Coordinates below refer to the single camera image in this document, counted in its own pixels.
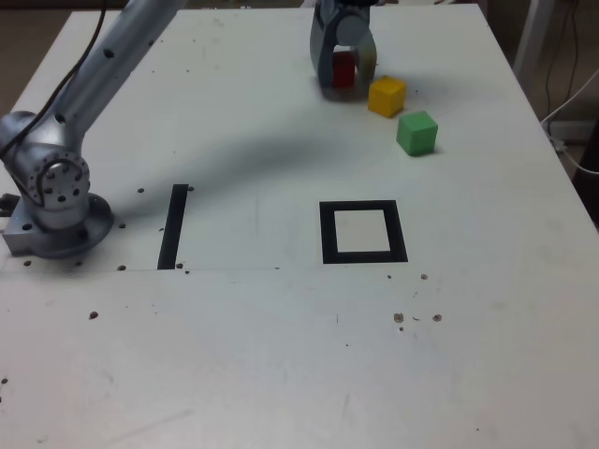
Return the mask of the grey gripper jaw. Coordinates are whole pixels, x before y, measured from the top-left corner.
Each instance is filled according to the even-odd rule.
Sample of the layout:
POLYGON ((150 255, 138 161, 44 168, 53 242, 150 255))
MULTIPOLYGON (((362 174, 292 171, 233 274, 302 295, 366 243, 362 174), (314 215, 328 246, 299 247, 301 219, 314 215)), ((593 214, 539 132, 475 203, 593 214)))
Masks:
POLYGON ((377 51, 367 20, 358 15, 343 17, 336 28, 337 44, 348 47, 354 55, 359 79, 374 77, 377 51))
POLYGON ((337 26, 341 19, 339 1, 318 1, 310 33, 310 55, 319 87, 330 89, 333 82, 333 53, 338 44, 337 26))

